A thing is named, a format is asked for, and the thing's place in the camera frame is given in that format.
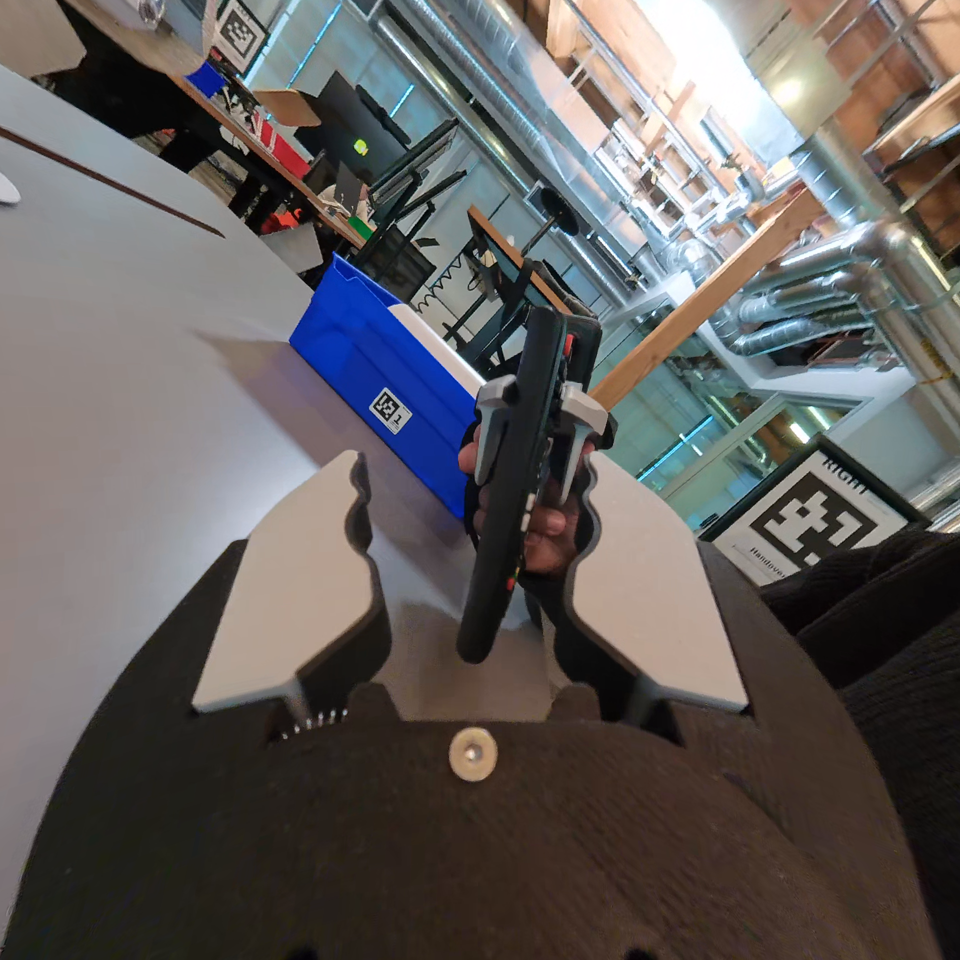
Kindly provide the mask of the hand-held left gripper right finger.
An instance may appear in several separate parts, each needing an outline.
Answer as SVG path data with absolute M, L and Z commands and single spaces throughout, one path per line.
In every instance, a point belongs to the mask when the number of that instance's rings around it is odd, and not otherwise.
M 630 675 L 624 719 L 665 702 L 740 714 L 748 693 L 698 540 L 678 514 L 606 454 L 583 460 L 590 539 L 564 605 L 575 627 Z

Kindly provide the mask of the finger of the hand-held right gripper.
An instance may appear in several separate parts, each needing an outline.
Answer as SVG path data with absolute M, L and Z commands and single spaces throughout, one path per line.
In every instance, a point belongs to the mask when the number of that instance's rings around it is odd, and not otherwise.
M 490 479 L 517 398 L 517 377 L 512 373 L 486 381 L 477 392 L 475 411 L 480 420 L 474 467 L 477 486 L 486 485 Z
M 584 445 L 596 436 L 602 438 L 608 424 L 608 411 L 580 384 L 566 381 L 559 395 L 557 432 L 558 503 L 564 506 L 570 496 Z

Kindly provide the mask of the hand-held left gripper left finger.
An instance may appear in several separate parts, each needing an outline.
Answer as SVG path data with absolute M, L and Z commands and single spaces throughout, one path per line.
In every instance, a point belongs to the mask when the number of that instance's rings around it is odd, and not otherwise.
M 199 675 L 198 714 L 278 700 L 294 724 L 331 721 L 385 666 L 371 499 L 365 455 L 345 450 L 259 521 Z

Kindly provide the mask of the black remote control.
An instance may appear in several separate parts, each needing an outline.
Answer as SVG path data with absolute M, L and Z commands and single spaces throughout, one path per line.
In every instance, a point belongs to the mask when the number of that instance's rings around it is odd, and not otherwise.
M 471 665 L 491 653 L 523 563 L 522 523 L 539 490 L 547 426 L 567 338 L 567 323 L 535 307 L 514 378 L 513 402 L 486 484 L 489 502 L 466 596 L 457 652 Z

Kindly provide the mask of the blue bin with marker label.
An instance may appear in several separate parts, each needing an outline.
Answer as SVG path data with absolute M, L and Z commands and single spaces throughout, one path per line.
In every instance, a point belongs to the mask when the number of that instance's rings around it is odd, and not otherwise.
M 403 304 L 333 255 L 289 338 L 294 351 L 450 511 L 464 517 L 458 466 L 475 398 L 389 312 Z

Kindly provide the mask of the wooden standing desk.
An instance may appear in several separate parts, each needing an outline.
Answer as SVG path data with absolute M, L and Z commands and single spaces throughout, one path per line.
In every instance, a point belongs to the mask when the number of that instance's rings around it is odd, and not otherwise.
M 467 364 L 484 378 L 502 363 L 498 355 L 506 341 L 525 323 L 532 307 L 549 307 L 561 317 L 570 317 L 570 307 L 541 276 L 533 259 L 525 258 L 493 226 L 476 205 L 467 210 L 474 251 L 483 258 L 492 253 L 495 264 L 486 270 L 486 286 L 498 297 L 500 307 L 460 350 Z

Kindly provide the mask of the black round pole fixture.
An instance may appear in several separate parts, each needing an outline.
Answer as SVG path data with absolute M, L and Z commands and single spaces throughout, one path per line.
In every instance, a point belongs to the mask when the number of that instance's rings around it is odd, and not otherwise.
M 551 186 L 542 186 L 538 201 L 546 215 L 548 227 L 555 227 L 567 236 L 581 233 L 577 214 L 561 193 Z

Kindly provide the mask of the framed marker sign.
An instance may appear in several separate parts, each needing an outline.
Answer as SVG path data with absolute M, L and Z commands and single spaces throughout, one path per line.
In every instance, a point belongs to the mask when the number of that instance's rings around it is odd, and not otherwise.
M 715 546 L 751 582 L 766 586 L 838 551 L 877 546 L 930 520 L 824 434 L 816 434 L 711 524 Z

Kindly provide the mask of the black mesh office chair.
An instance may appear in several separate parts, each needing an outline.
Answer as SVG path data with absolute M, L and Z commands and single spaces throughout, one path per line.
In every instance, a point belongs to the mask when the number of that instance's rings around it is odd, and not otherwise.
M 376 230 L 349 262 L 409 306 L 436 271 L 434 263 L 396 224 Z

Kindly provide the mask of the black computer monitor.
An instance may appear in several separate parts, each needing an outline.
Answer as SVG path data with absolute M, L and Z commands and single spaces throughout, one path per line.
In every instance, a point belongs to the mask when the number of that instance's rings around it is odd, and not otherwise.
M 435 199 L 451 187 L 457 186 L 467 174 L 467 170 L 457 170 L 422 190 L 418 183 L 410 183 L 384 212 L 376 214 L 378 227 L 389 228 L 390 225 L 401 221 L 412 212 L 429 207 Z
M 430 165 L 450 149 L 459 126 L 457 118 L 446 119 L 376 176 L 368 193 L 375 222 L 399 214 L 413 199 Z
M 334 73 L 318 95 L 301 93 L 318 125 L 298 126 L 294 138 L 312 160 L 304 184 L 321 194 L 344 167 L 372 186 L 411 146 L 410 136 L 361 86 Z

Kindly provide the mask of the silver ventilation ducts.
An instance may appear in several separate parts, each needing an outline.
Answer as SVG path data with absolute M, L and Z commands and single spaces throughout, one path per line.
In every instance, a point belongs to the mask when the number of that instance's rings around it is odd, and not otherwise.
M 557 115 L 563 83 L 548 77 L 547 50 L 537 46 L 505 2 L 388 2 L 410 21 L 448 66 L 469 79 L 488 106 L 506 119 L 533 121 L 535 108 Z M 596 387 L 592 396 L 613 408 L 675 349 L 703 326 L 710 327 L 730 356 L 757 357 L 786 349 L 797 328 L 800 342 L 822 339 L 816 319 L 789 315 L 743 332 L 741 306 L 747 295 L 787 290 L 834 272 L 851 274 L 859 320 L 879 330 L 916 384 L 953 398 L 958 406 L 958 294 L 906 214 L 855 155 L 828 116 L 843 84 L 820 47 L 796 22 L 792 8 L 774 4 L 781 18 L 773 36 L 778 49 L 758 76 L 718 14 L 743 4 L 717 2 L 630 2 L 652 25 L 678 63 L 693 69 L 696 91 L 729 108 L 735 131 L 752 156 L 768 166 L 789 159 L 794 193 L 689 295 Z M 839 232 L 818 244 L 787 250 L 788 242 L 826 217 Z

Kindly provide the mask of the red plastic bin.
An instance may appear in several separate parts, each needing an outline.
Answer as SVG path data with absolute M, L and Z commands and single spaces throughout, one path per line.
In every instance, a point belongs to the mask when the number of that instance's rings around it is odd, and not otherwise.
M 289 173 L 303 181 L 310 172 L 311 162 L 304 159 L 279 131 L 258 112 L 251 114 L 250 124 L 259 144 Z

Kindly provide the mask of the square marker sign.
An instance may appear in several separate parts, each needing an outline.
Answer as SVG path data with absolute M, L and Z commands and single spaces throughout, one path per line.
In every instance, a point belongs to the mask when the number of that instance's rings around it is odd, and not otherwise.
M 245 2 L 219 2 L 212 48 L 234 72 L 245 74 L 261 53 L 268 38 L 269 31 Z

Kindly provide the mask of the wooden post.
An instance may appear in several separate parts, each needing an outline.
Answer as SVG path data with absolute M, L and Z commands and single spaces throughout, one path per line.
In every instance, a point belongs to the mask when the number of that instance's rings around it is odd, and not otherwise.
M 660 366 L 678 346 L 776 259 L 800 234 L 825 214 L 822 203 L 805 189 L 764 222 L 708 279 L 644 338 L 596 386 L 590 396 L 612 411 Z

